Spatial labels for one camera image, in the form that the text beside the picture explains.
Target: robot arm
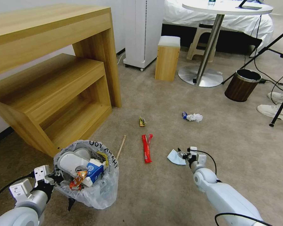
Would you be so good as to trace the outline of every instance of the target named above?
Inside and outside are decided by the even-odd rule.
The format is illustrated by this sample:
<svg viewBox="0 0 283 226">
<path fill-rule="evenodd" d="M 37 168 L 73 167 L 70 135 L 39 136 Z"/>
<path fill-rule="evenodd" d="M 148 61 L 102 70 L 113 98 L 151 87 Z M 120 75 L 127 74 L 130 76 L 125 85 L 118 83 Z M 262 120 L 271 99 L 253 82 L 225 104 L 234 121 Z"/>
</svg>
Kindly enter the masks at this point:
<svg viewBox="0 0 283 226">
<path fill-rule="evenodd" d="M 178 155 L 189 163 L 197 188 L 206 193 L 208 200 L 216 208 L 217 212 L 242 214 L 263 221 L 259 211 L 253 204 L 251 204 L 232 186 L 220 182 L 212 170 L 205 168 L 207 156 L 194 152 L 193 148 L 194 147 L 191 147 L 190 149 L 188 148 L 188 154 L 179 151 Z M 224 215 L 224 218 L 229 225 L 264 225 L 239 216 Z"/>
<path fill-rule="evenodd" d="M 44 209 L 50 200 L 54 185 L 63 181 L 61 175 L 49 173 L 48 165 L 34 169 L 36 184 L 32 188 L 28 179 L 11 185 L 16 199 L 15 208 L 0 216 L 0 226 L 39 226 L 44 220 Z"/>
</svg>

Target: brown trash can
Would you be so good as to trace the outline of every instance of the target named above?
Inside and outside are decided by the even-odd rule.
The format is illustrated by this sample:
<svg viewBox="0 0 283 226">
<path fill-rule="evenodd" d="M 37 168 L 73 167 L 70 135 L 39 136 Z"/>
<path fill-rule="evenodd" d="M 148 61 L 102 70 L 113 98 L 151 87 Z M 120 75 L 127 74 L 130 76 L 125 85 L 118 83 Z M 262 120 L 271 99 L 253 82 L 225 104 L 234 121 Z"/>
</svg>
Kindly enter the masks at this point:
<svg viewBox="0 0 283 226">
<path fill-rule="evenodd" d="M 235 72 L 229 86 L 224 92 L 225 96 L 233 101 L 244 102 L 252 93 L 260 79 L 257 72 L 249 69 L 239 69 Z"/>
</svg>

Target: floor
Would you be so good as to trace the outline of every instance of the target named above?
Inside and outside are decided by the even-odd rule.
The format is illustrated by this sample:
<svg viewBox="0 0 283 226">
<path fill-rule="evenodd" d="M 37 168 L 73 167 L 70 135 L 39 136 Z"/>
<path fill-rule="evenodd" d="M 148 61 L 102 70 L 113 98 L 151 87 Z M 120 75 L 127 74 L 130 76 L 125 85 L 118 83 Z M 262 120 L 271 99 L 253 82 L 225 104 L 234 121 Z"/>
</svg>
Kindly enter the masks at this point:
<svg viewBox="0 0 283 226">
<path fill-rule="evenodd" d="M 283 32 L 283 17 L 273 18 L 277 37 Z M 283 39 L 273 48 L 283 52 Z M 178 68 L 200 63 L 186 60 L 186 53 L 185 49 L 180 52 Z M 217 52 L 209 67 L 227 78 L 243 61 L 243 55 Z M 272 52 L 264 53 L 257 63 L 275 79 L 283 75 L 283 59 Z M 90 138 L 116 154 L 127 135 L 119 158 L 116 202 L 105 210 L 75 203 L 68 212 L 68 199 L 55 191 L 45 210 L 44 225 L 215 225 L 216 211 L 197 190 L 189 167 L 167 159 L 173 148 L 189 146 L 209 152 L 217 163 L 218 178 L 252 202 L 266 222 L 283 225 L 283 121 L 271 128 L 271 118 L 256 110 L 259 104 L 271 104 L 266 94 L 272 84 L 259 84 L 247 102 L 237 103 L 224 96 L 228 83 L 195 87 L 178 76 L 174 82 L 156 81 L 154 72 L 155 62 L 144 72 L 119 65 L 123 106 L 114 108 Z M 200 113 L 203 121 L 185 121 L 182 111 Z M 138 126 L 139 116 L 146 119 L 146 127 Z M 153 162 L 145 164 L 141 135 L 149 133 L 154 135 L 150 145 Z M 52 163 L 52 158 L 13 133 L 0 142 L 0 188 L 37 166 Z M 213 168 L 209 160 L 207 167 Z M 13 205 L 5 191 L 0 197 L 0 214 Z"/>
</svg>

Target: trash bag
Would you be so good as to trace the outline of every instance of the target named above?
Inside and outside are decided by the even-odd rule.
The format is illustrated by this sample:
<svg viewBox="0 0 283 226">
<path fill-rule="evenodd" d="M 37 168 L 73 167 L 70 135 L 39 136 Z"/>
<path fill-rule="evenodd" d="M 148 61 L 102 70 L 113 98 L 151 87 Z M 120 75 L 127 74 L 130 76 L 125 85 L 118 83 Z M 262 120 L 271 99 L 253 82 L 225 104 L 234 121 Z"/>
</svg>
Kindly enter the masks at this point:
<svg viewBox="0 0 283 226">
<path fill-rule="evenodd" d="M 86 206 L 94 207 L 95 209 L 105 209 L 111 206 L 117 197 L 117 187 L 119 180 L 118 162 L 111 151 L 106 148 L 101 142 L 78 140 L 73 142 L 68 147 L 57 153 L 53 159 L 54 171 L 61 171 L 58 168 L 57 162 L 60 156 L 69 151 L 75 151 L 78 148 L 86 148 L 90 152 L 91 158 L 102 160 L 103 156 L 98 154 L 100 151 L 107 154 L 109 166 L 106 168 L 102 177 L 99 177 L 91 187 L 84 186 L 80 191 L 73 191 L 69 187 L 69 183 L 73 177 L 62 171 L 64 181 L 60 185 L 56 185 L 56 190 L 66 195 L 68 198 L 73 198 Z"/>
</svg>

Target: tripod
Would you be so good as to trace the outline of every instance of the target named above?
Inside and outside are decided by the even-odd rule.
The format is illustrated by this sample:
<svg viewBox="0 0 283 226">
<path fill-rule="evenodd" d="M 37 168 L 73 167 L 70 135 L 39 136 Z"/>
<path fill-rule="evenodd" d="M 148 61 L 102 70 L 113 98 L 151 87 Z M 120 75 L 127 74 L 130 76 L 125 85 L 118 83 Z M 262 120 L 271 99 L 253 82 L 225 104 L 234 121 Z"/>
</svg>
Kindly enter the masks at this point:
<svg viewBox="0 0 283 226">
<path fill-rule="evenodd" d="M 270 51 L 272 51 L 272 52 L 278 53 L 278 54 L 280 55 L 280 57 L 283 58 L 283 53 L 280 53 L 280 52 L 278 52 L 278 51 L 275 51 L 275 50 L 270 49 L 270 47 L 271 47 L 273 44 L 275 44 L 277 41 L 279 41 L 282 37 L 283 37 L 283 33 L 282 33 L 279 37 L 277 37 L 274 41 L 272 41 L 269 45 L 267 45 L 266 47 L 264 47 L 263 49 L 261 49 L 261 50 L 258 52 L 257 55 L 255 55 L 251 60 L 249 60 L 247 63 L 245 63 L 240 69 L 243 69 L 244 67 L 246 67 L 249 63 L 251 63 L 253 60 L 255 60 L 258 56 L 260 56 L 260 55 L 261 55 L 262 53 L 264 53 L 266 50 L 270 50 Z M 226 82 L 227 82 L 230 78 L 232 78 L 234 75 L 235 75 L 235 73 L 232 74 L 230 77 L 228 77 L 228 78 L 227 78 L 225 81 L 223 81 L 221 84 L 226 83 Z M 274 124 L 275 124 L 275 122 L 276 122 L 276 120 L 277 120 L 279 114 L 281 113 L 282 109 L 283 109 L 283 102 L 282 102 L 280 108 L 278 109 L 278 112 L 276 113 L 275 117 L 273 118 L 272 122 L 269 124 L 271 127 L 274 127 Z"/>
</svg>

